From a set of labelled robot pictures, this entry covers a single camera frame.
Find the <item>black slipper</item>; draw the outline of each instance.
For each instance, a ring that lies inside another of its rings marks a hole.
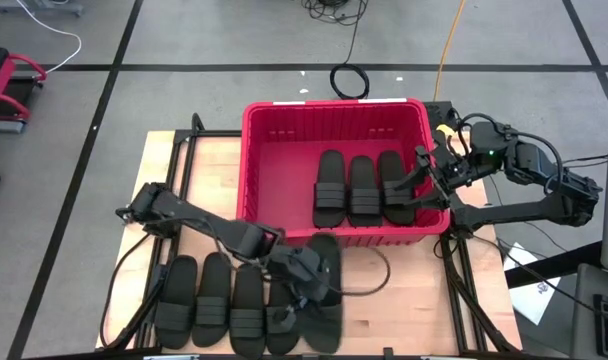
[[[340,152],[327,150],[322,154],[313,191],[315,227],[333,228],[341,224],[346,217],[346,181],[344,157]]]
[[[351,161],[348,221],[355,227],[382,226],[380,190],[375,182],[375,167],[368,156]]]
[[[228,331],[231,301],[231,268],[220,253],[208,254],[204,260],[202,280],[195,298],[193,344],[215,345]]]
[[[329,264],[329,285],[342,290],[342,254],[337,239],[332,234],[317,233],[307,245]],[[342,338],[342,294],[333,290],[317,304],[309,303],[298,314],[300,332],[316,351],[335,353]]]
[[[286,308],[294,299],[288,287],[271,283],[266,307],[266,348],[273,355],[286,355],[300,339],[297,322],[290,328],[285,326]]]
[[[397,183],[406,176],[400,154],[385,151],[377,161],[382,189],[384,189],[384,216],[396,225],[411,225],[415,220],[415,210],[404,205],[413,199],[413,189],[395,191]]]
[[[191,336],[197,262],[180,255],[171,263],[155,310],[155,334],[163,347],[179,349]]]
[[[260,269],[244,264],[235,276],[231,303],[231,347],[237,355],[254,360],[266,346],[264,284]]]

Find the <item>wooden table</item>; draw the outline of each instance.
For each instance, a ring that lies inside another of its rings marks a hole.
[[[145,182],[164,182],[169,165],[174,132],[149,132],[133,195]],[[178,164],[175,189],[179,188],[183,146]],[[199,138],[187,200],[225,218],[235,217],[240,159],[239,138]],[[470,188],[458,191],[464,202],[486,204],[484,185],[477,181]],[[495,240],[492,226],[480,229],[477,235]],[[137,224],[124,230],[119,258],[141,237]],[[200,269],[204,258],[215,251],[207,238],[184,227],[180,254],[191,255]],[[384,347],[396,354],[457,354],[449,297],[441,259],[433,254],[437,236],[428,236],[411,246],[383,246],[380,250],[389,258],[392,275],[388,285],[367,297],[344,297],[344,335],[337,354],[378,355]],[[104,325],[110,342],[129,321],[142,301],[153,241],[148,240],[125,261],[118,274],[111,306]],[[509,297],[502,261],[496,248],[482,241],[468,242],[477,296],[495,326],[509,342],[521,348],[520,337]],[[343,286],[345,290],[367,290],[377,286],[384,274],[381,259],[361,248],[343,252]],[[470,313],[462,302],[467,343],[475,347]],[[228,335],[209,348],[198,348],[189,340],[177,351],[182,353],[230,354]],[[293,353],[313,352],[303,339]]]

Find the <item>black metal frame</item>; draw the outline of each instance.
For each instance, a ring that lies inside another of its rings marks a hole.
[[[200,137],[240,137],[242,132],[240,130],[206,130],[204,123],[197,114],[193,114],[192,118],[192,129],[190,130],[176,130],[175,136],[173,137],[173,149],[171,150],[171,158],[169,160],[168,171],[166,173],[166,186],[170,189],[175,185],[175,177],[177,174],[177,166],[179,163],[179,155],[182,144],[188,141],[188,149],[186,152],[186,159],[184,162],[184,171],[182,172],[182,180],[180,182],[180,193],[179,197],[186,200],[188,195],[189,181],[192,175],[193,160],[195,155],[195,148],[197,146],[198,138]],[[146,286],[144,289],[144,298],[150,295],[153,287],[158,282],[160,274],[165,269],[166,264],[170,264],[171,260],[177,256],[179,243],[180,243],[180,232],[177,231],[177,236],[170,239],[170,247],[166,263],[161,263],[162,248],[164,247],[165,239],[156,237],[155,243],[153,244],[153,251],[151,252],[151,261],[149,263]],[[145,348],[151,341],[151,330],[153,328],[153,318],[155,317],[155,308],[148,314],[142,326],[135,334],[135,348]]]
[[[455,267],[453,258],[451,256],[447,256],[453,252],[450,247],[450,240],[446,236],[440,236],[441,250],[442,250],[442,261],[444,262],[444,272],[445,276],[448,274],[449,269]],[[466,240],[457,239],[456,241],[456,250],[459,254],[460,258],[460,267],[462,268],[462,274],[464,278],[464,285],[466,290],[470,293],[473,300],[477,302],[477,292],[475,290],[475,280],[473,279],[473,269],[471,267],[471,260],[468,253],[468,247],[466,244]],[[462,316],[462,307],[460,304],[460,296],[449,281],[446,282],[446,286],[448,289],[449,302],[451,305],[451,317],[453,319],[453,330],[455,331],[455,339],[457,341],[457,349],[460,354],[463,354],[466,351],[469,351],[467,340],[466,340],[466,331],[464,330],[464,318]],[[488,347],[486,345],[486,337],[484,336],[484,331],[478,319],[472,316],[473,321],[473,331],[475,335],[475,346],[478,351],[488,351]]]
[[[589,264],[601,269],[601,256],[602,241],[600,240],[559,255],[529,263],[528,268],[544,279],[552,279],[577,273],[577,267],[580,264]],[[522,267],[507,270],[504,275],[506,275],[509,289],[540,282],[539,278],[534,277]]]

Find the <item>red chair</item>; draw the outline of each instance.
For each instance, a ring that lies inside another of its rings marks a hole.
[[[36,77],[13,77],[16,64],[21,60],[39,73]],[[9,54],[0,48],[0,120],[28,121],[31,112],[27,103],[35,86],[42,87],[46,72],[35,61],[24,55]]]

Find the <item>red plastic basket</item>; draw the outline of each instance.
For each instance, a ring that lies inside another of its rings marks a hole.
[[[329,149],[351,159],[381,152],[402,155],[407,172],[415,166],[415,147],[433,149],[424,104],[414,99],[254,103],[244,112],[237,217],[286,230],[288,243],[305,244],[316,232],[335,233],[346,245],[402,245],[446,230],[446,211],[419,209],[413,226],[333,229],[313,226],[313,184],[320,155]],[[431,191],[427,180],[415,195]]]

